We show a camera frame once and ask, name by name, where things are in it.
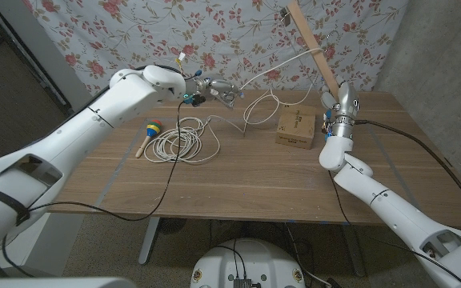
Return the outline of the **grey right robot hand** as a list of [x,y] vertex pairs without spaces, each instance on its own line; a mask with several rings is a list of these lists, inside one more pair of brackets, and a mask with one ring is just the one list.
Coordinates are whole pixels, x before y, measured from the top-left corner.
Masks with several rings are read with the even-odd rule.
[[327,110],[323,114],[322,132],[328,137],[337,136],[352,139],[352,130],[359,112],[359,96],[355,88],[337,76],[337,98],[327,86],[322,89],[321,103]]

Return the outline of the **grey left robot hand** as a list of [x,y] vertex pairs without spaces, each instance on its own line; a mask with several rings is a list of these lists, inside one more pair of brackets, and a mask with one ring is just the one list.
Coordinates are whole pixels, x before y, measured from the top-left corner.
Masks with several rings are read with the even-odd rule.
[[215,100],[226,108],[233,109],[237,98],[244,98],[243,92],[233,83],[220,78],[196,78],[193,94],[194,106]]

